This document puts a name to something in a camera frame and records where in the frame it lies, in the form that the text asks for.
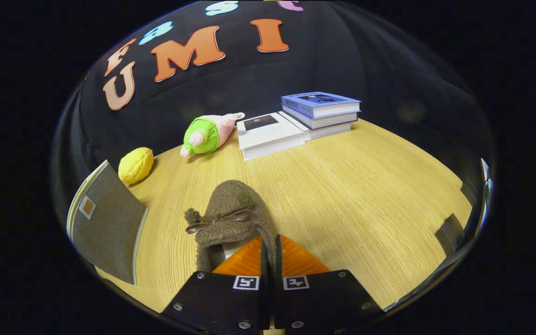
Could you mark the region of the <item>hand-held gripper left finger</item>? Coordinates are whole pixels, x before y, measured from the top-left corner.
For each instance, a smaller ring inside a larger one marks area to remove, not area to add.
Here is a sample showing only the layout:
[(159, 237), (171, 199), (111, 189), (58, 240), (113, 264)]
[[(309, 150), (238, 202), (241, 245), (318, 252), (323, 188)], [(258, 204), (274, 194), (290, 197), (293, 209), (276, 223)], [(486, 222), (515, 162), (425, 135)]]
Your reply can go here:
[(162, 311), (194, 335), (261, 335), (270, 324), (270, 273), (261, 237), (213, 272), (196, 271)]

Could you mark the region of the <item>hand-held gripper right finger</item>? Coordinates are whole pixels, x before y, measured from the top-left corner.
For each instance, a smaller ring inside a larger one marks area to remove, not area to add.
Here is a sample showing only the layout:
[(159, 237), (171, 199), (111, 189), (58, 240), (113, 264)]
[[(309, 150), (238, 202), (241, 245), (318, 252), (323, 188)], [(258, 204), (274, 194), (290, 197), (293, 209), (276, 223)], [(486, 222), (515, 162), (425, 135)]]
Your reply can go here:
[(348, 269), (330, 270), (283, 234), (276, 238), (274, 323), (286, 335), (359, 335), (384, 315)]

